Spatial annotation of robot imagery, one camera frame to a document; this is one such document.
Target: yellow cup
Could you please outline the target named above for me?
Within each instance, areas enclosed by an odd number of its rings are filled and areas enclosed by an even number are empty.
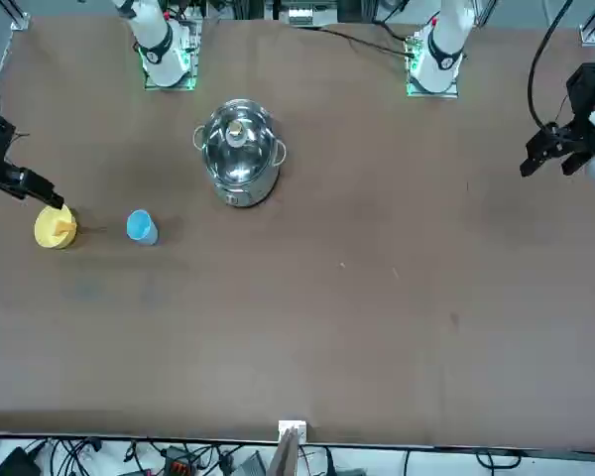
[[[34,226],[36,241],[43,248],[65,248],[75,239],[76,233],[77,221],[66,205],[61,210],[45,206]]]

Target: pot lid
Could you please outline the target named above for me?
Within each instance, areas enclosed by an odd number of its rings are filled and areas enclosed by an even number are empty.
[[[204,130],[207,168],[220,181],[243,184],[255,179],[277,151],[271,116],[253,101],[236,99],[216,110]]]

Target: pot handle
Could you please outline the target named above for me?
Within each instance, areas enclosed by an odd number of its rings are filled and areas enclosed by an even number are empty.
[[[280,139],[276,139],[276,142],[278,142],[278,147],[282,146],[282,157],[280,159],[278,159],[278,156],[276,156],[276,158],[274,159],[273,162],[271,162],[271,165],[274,167],[279,167],[282,165],[282,163],[285,161],[285,159],[287,158],[287,146],[285,146],[285,143],[282,142]]]
[[[191,136],[191,141],[194,143],[194,146],[199,149],[200,151],[202,151],[202,147],[199,146],[198,144],[196,144],[196,136],[198,135],[198,133],[202,130],[205,129],[205,126],[198,126],[196,129],[194,129],[194,133]]]

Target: blue cup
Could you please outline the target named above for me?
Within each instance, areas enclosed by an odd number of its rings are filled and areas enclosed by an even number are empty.
[[[128,217],[126,233],[131,240],[142,245],[154,245],[159,239],[159,230],[146,210],[135,210]]]

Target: table surface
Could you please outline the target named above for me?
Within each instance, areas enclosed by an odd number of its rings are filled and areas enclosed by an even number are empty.
[[[595,447],[595,182],[518,169],[541,36],[474,32],[461,97],[430,100],[406,98],[401,59],[208,21],[197,90],[164,93],[121,20],[36,19],[0,81],[31,134],[11,158],[82,233],[40,249],[41,206],[0,193],[0,429],[273,439],[303,418],[319,441]],[[543,118],[592,58],[553,37]],[[234,97],[289,148],[251,209],[213,194],[191,145]],[[139,207],[157,247],[125,236]]]

